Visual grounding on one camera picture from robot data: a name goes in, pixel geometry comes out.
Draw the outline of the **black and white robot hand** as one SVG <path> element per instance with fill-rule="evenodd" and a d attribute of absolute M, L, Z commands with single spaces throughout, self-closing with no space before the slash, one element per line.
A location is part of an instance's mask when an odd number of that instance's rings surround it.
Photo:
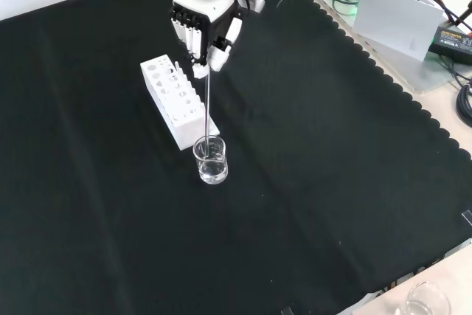
<path fill-rule="evenodd" d="M 238 0 L 173 0 L 170 18 L 196 79 L 223 68 L 243 25 Z"/>

